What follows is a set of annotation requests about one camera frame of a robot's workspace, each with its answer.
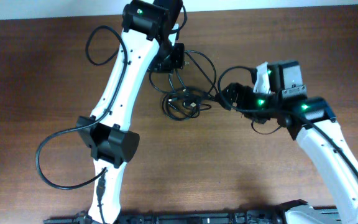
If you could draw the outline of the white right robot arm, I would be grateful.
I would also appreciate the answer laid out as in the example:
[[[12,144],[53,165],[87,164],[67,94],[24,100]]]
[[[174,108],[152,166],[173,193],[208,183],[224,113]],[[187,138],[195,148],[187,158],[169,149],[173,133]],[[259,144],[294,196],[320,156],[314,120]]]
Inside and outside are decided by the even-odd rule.
[[[222,88],[222,80],[217,80],[219,104],[256,123],[276,119],[313,162],[340,221],[358,223],[358,161],[326,100],[308,97],[299,62],[264,62],[246,70],[253,86],[230,83]]]

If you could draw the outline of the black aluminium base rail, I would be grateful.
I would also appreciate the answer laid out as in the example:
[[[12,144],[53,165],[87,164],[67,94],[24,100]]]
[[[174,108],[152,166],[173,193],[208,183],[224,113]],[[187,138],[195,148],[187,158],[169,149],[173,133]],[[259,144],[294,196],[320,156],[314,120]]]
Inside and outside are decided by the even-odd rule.
[[[92,224],[95,221],[86,213],[80,212],[73,217],[50,218],[46,224]],[[284,219],[273,211],[249,210],[232,213],[189,213],[174,215],[119,215],[118,224],[215,224],[215,223],[283,223]]]

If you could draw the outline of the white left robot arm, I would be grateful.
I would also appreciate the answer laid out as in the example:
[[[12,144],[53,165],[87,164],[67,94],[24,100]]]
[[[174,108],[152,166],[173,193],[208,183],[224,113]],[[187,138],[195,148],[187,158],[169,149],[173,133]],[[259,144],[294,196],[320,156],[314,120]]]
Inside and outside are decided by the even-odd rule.
[[[97,123],[81,134],[98,175],[88,211],[95,222],[114,223],[121,211],[124,170],[140,141],[140,136],[129,130],[134,103],[150,64],[171,53],[182,9],[182,1],[132,1],[123,10],[117,58],[91,112]]]

